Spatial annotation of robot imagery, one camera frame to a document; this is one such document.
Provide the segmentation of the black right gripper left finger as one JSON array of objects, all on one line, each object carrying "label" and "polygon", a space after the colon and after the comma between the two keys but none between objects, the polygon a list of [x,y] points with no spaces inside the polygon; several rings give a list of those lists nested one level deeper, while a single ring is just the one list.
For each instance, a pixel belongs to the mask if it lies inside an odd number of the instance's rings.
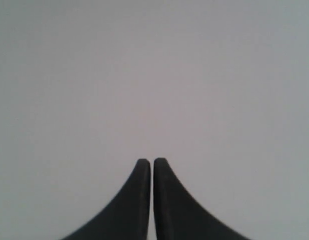
[{"label": "black right gripper left finger", "polygon": [[136,161],[127,181],[96,216],[65,240],[146,240],[151,199],[151,165]]}]

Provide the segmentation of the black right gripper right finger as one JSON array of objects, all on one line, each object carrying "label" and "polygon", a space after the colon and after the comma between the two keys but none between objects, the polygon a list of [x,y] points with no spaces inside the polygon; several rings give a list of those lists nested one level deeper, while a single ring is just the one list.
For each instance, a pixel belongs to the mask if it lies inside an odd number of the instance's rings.
[{"label": "black right gripper right finger", "polygon": [[153,211],[158,240],[247,239],[205,210],[162,157],[153,164]]}]

